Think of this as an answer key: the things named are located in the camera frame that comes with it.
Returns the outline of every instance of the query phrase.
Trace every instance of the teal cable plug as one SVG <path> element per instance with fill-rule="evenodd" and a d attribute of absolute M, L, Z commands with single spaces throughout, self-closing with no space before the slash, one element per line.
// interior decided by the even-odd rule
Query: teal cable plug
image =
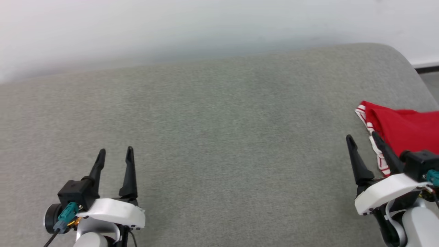
<path fill-rule="evenodd" d="M 429 170 L 426 179 L 432 182 L 434 187 L 439 187 L 439 171 Z"/>
<path fill-rule="evenodd" d="M 76 216 L 76 214 L 79 212 L 78 204 L 76 203 L 69 203 L 67 204 L 67 207 L 61 212 L 61 214 L 58 216 L 58 221 L 54 225 L 54 230 L 59 230 L 59 233 L 64 233 L 67 229 L 67 224 L 70 223 Z"/>

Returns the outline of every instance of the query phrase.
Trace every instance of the gray fabric surface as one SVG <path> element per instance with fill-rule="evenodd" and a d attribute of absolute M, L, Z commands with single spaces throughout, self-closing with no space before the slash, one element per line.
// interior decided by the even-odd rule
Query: gray fabric surface
<path fill-rule="evenodd" d="M 353 205 L 347 134 L 378 174 L 354 109 L 439 109 L 408 61 L 376 44 L 0 88 L 4 246 L 46 242 L 45 210 L 101 148 L 100 194 L 117 196 L 129 145 L 147 216 L 139 246 L 383 246 L 374 218 Z M 70 232 L 52 246 L 73 241 Z"/>
<path fill-rule="evenodd" d="M 421 74 L 420 76 L 433 97 L 439 102 L 439 72 Z"/>

